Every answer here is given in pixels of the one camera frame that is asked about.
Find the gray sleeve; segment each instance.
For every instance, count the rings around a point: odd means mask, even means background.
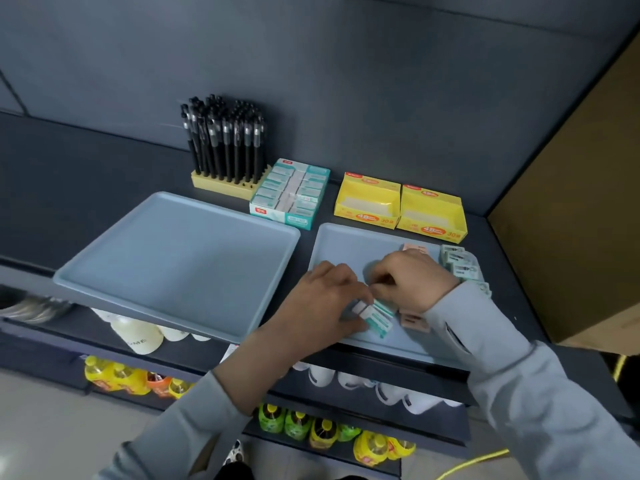
[[[209,372],[132,442],[124,443],[99,480],[185,479],[207,442],[231,424],[247,423]],[[219,465],[210,465],[213,478]]]
[[[468,365],[471,393],[529,478],[638,478],[640,450],[617,421],[475,284],[462,283],[424,317]]]

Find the left hand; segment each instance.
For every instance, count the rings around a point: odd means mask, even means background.
[[[322,261],[308,271],[261,329],[276,334],[291,364],[356,333],[368,325],[361,318],[341,321],[353,300],[373,303],[373,295],[346,264]]]

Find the wooden pen holder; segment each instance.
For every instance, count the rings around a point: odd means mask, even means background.
[[[209,190],[211,192],[218,192],[219,194],[231,195],[231,197],[251,200],[253,194],[270,171],[271,166],[267,165],[267,169],[262,173],[257,184],[254,184],[252,180],[245,182],[244,179],[242,179],[240,183],[236,184],[233,180],[228,182],[212,176],[205,177],[204,175],[198,175],[195,171],[191,172],[191,181],[193,182],[193,186],[197,189]]]

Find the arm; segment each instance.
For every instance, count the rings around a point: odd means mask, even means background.
[[[471,393],[530,478],[637,478],[640,451],[615,419],[473,283],[458,285],[416,251],[374,269],[374,280],[388,276],[393,283],[372,285],[374,296],[423,313],[469,367]]]
[[[132,442],[124,443],[100,480],[213,478],[208,465],[223,430],[241,431],[268,389],[290,366],[356,331],[361,319],[340,321],[354,299],[373,302],[347,265],[322,262],[305,274],[272,318],[204,376]],[[228,438],[231,449],[236,438]]]

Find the plastic tray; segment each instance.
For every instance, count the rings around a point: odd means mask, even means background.
[[[158,192],[53,281],[240,343],[259,325],[299,238],[293,227]]]
[[[437,244],[338,224],[322,224],[318,229],[309,269],[324,260],[333,264],[346,263],[358,275],[358,279],[364,282],[365,269],[368,270],[375,261],[387,254],[401,250],[405,242],[425,246],[430,256],[438,261],[440,246]],[[354,317],[352,307],[353,304],[350,304],[345,309],[345,318]],[[344,339],[342,343],[420,362],[468,370],[436,333],[409,330],[400,326],[397,320],[384,339],[367,330]]]

